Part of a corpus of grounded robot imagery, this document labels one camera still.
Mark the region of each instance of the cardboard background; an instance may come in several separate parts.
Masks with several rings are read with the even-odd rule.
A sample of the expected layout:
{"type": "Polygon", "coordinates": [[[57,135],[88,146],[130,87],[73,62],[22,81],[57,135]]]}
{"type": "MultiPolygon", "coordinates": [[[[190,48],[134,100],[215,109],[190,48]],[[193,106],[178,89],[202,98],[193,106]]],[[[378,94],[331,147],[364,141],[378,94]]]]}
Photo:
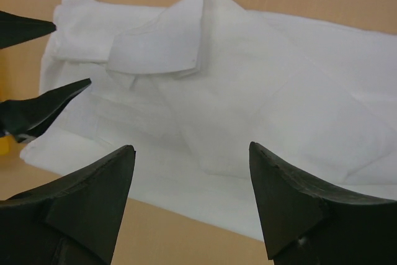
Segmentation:
{"type": "MultiPolygon", "coordinates": [[[[1,10],[51,20],[61,0],[0,0],[1,10]]],[[[120,4],[169,6],[178,0],[101,0],[120,4]]],[[[397,34],[397,0],[235,0],[247,9],[283,12],[397,34]]],[[[40,59],[48,37],[0,51],[0,84],[8,98],[37,95],[40,59]]],[[[57,177],[24,164],[21,146],[0,157],[0,199],[57,177]]],[[[271,264],[264,244],[129,199],[114,265],[271,264]]]]}

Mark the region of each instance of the tan cardboard surface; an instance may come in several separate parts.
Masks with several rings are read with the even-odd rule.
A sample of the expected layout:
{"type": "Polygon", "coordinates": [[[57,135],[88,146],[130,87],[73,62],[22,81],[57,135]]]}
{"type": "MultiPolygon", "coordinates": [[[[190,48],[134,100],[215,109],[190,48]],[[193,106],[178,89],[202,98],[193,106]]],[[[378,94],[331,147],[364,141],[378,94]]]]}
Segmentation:
{"type": "MultiPolygon", "coordinates": [[[[51,20],[61,0],[0,0],[0,9],[51,20]]],[[[178,0],[101,0],[169,6],[178,0]]],[[[397,0],[235,0],[247,9],[283,12],[397,34],[397,0]]],[[[37,95],[40,59],[48,37],[0,51],[0,84],[8,98],[37,95]]],[[[0,199],[57,178],[23,163],[21,146],[0,157],[0,199]]],[[[260,241],[128,200],[114,265],[272,264],[260,241]]]]}

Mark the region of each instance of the yellow object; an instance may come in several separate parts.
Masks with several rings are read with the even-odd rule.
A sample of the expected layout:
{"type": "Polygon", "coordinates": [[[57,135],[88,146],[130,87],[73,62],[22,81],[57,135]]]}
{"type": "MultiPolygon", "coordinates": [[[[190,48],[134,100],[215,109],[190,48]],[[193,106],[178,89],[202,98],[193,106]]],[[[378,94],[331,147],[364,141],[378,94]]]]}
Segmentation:
{"type": "Polygon", "coordinates": [[[9,137],[0,138],[0,155],[6,155],[10,151],[9,137]]]}

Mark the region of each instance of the folded shirt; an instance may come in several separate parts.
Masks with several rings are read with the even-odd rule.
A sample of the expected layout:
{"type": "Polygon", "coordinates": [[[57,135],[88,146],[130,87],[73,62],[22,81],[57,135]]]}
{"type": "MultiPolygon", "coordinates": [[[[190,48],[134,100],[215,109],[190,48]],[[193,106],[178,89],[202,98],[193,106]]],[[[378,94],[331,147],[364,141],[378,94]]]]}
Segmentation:
{"type": "Polygon", "coordinates": [[[93,84],[25,148],[26,162],[67,174],[131,143],[130,197],[257,239],[250,141],[397,198],[395,36],[232,0],[63,0],[54,19],[40,91],[93,84]]]}

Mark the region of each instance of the black plastic claw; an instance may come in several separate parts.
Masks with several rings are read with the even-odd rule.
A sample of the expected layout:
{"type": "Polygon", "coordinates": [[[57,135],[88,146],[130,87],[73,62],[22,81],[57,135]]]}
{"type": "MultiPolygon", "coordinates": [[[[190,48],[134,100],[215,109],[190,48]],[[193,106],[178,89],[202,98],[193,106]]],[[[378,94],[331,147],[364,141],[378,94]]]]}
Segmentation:
{"type": "Polygon", "coordinates": [[[0,264],[110,265],[134,164],[133,147],[124,146],[0,201],[0,264]]]}
{"type": "Polygon", "coordinates": [[[0,49],[42,37],[55,30],[55,24],[52,22],[0,11],[0,49]]]}
{"type": "Polygon", "coordinates": [[[84,79],[34,99],[0,102],[0,137],[10,134],[18,143],[28,143],[43,135],[69,102],[90,84],[90,79],[84,79]]]}
{"type": "Polygon", "coordinates": [[[267,255],[275,265],[397,264],[397,202],[337,187],[251,143],[267,255]]]}

